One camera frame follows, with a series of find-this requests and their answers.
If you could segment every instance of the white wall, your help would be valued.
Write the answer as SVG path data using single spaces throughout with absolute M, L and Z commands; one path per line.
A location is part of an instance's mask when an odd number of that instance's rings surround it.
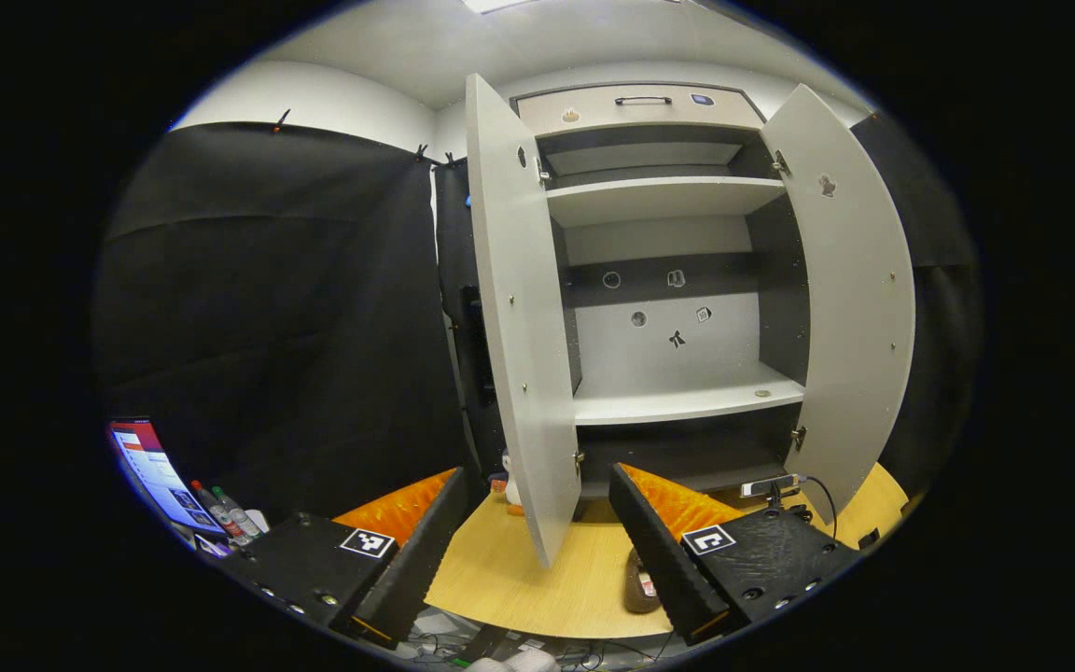
M 225 120 L 274 123 L 346 132 L 410 152 L 430 145 L 426 154 L 440 158 L 434 146 L 435 113 L 396 89 L 341 69 L 257 60 L 228 76 L 198 99 L 172 128 Z
M 532 94 L 534 90 L 597 84 L 597 82 L 698 82 L 698 84 L 741 88 L 765 118 L 772 117 L 782 103 L 786 102 L 786 97 L 798 86 L 798 82 L 737 68 L 665 60 L 568 68 L 518 82 L 489 82 L 489 84 L 501 96 L 508 98 Z M 832 111 L 844 120 L 845 126 L 852 126 L 870 114 L 870 110 L 857 110 L 848 103 L 836 101 L 831 96 L 819 94 L 819 97 L 832 106 Z M 435 145 L 441 152 L 453 153 L 456 158 L 467 156 L 467 123 L 463 108 L 463 102 L 454 102 L 440 110 L 436 115 Z

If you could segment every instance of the ceiling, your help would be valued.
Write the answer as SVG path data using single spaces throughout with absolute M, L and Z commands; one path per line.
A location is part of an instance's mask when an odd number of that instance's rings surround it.
M 534 0 L 487 14 L 461 0 L 374 0 L 325 18 L 257 60 L 340 68 L 432 110 L 461 101 L 468 73 L 499 85 L 621 60 L 750 69 L 860 103 L 801 52 L 690 0 Z

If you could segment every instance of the ceiling light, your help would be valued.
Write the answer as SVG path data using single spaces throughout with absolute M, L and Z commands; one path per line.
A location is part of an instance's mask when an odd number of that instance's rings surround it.
M 478 13 L 486 14 L 514 4 L 532 3 L 533 0 L 463 0 L 463 3 Z

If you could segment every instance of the bottle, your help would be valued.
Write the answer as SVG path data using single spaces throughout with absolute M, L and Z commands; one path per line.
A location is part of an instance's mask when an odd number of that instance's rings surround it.
M 227 495 L 223 492 L 223 488 L 220 488 L 220 486 L 215 485 L 214 488 L 212 489 L 214 490 L 214 494 L 217 496 L 218 502 L 220 502 L 223 507 L 227 510 L 227 514 L 230 516 L 230 519 L 234 520 L 235 524 L 239 525 L 239 527 L 242 528 L 242 530 L 246 532 L 248 537 L 255 540 L 256 537 L 261 535 L 259 527 L 257 527 L 256 523 L 253 521 L 252 518 L 248 518 L 247 512 L 244 511 L 243 507 L 239 505 L 238 502 L 231 500 L 231 498 L 228 498 Z
M 223 530 L 226 530 L 231 537 L 234 537 L 235 544 L 246 546 L 252 543 L 252 538 L 248 537 L 241 527 L 235 525 L 234 520 L 230 519 L 230 516 L 227 515 L 226 507 L 223 507 L 221 503 L 218 503 L 218 500 L 214 499 L 214 495 L 205 490 L 201 481 L 190 481 L 188 484 L 197 490 L 197 498 L 201 500 L 201 504 L 206 507 L 206 511 L 210 511 L 210 515 L 214 516 L 214 519 L 218 521 L 218 525 L 221 525 Z

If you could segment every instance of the cabinet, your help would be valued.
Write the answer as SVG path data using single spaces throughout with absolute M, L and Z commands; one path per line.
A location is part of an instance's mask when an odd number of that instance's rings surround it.
M 802 85 L 768 120 L 679 84 L 512 106 L 471 75 L 467 124 L 487 349 L 542 564 L 601 495 L 597 451 L 701 489 L 809 473 L 844 507 L 899 413 L 915 298 L 890 195 L 831 110 Z

